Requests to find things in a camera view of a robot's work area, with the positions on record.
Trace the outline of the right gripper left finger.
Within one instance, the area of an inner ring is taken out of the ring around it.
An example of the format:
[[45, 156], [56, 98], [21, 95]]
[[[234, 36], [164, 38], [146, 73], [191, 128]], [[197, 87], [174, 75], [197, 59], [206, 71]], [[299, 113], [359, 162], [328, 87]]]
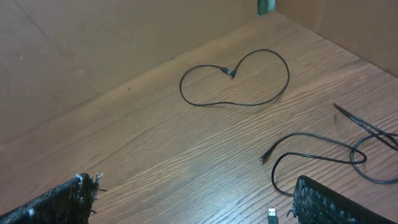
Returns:
[[1, 215], [1, 224], [87, 224], [96, 194], [99, 175], [77, 174], [35, 199]]

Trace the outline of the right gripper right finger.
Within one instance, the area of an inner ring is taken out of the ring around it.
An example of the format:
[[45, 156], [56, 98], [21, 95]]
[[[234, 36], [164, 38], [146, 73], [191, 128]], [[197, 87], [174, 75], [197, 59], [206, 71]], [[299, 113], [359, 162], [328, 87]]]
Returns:
[[317, 181], [301, 175], [290, 211], [303, 224], [395, 224]]

